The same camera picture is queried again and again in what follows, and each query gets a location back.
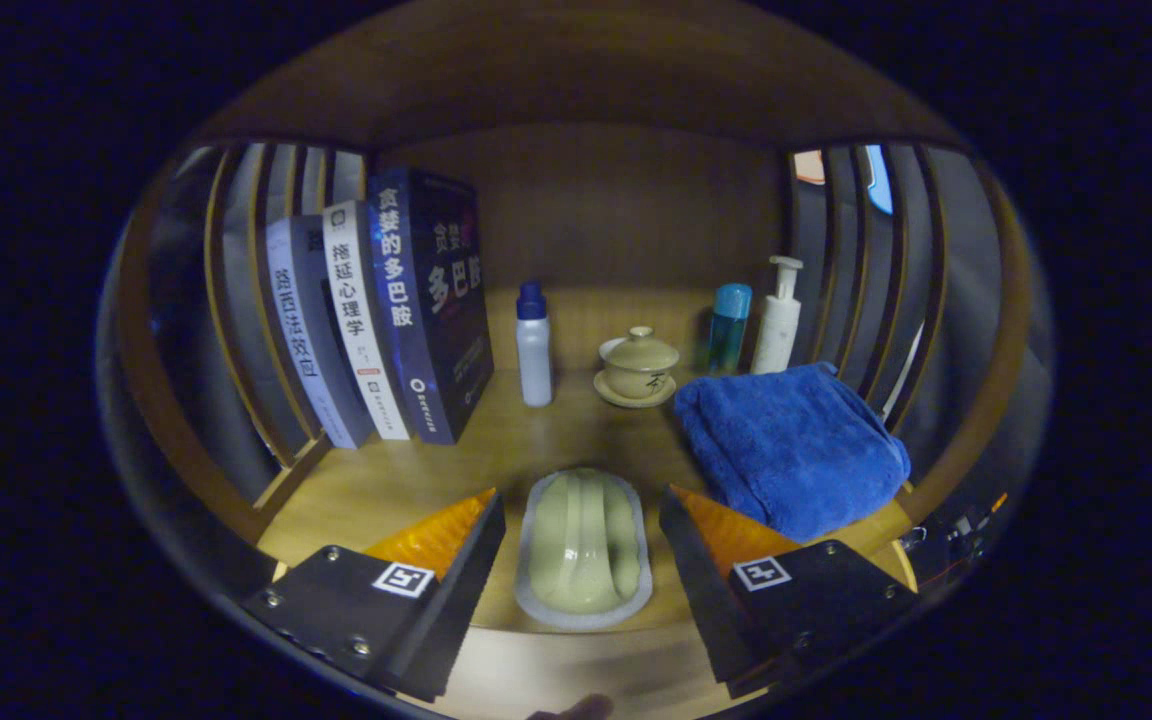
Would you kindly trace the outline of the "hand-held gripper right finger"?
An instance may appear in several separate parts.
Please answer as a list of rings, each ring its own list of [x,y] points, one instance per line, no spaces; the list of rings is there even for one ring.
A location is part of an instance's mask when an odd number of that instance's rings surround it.
[[[733,698],[799,691],[919,602],[910,570],[836,539],[791,541],[691,488],[664,488],[659,520],[714,679]]]

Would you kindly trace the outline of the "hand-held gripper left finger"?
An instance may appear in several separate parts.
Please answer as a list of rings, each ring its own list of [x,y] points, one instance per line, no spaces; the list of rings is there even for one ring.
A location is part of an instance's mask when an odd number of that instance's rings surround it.
[[[365,551],[326,544],[243,611],[348,679],[434,702],[505,533],[502,498],[485,488]]]

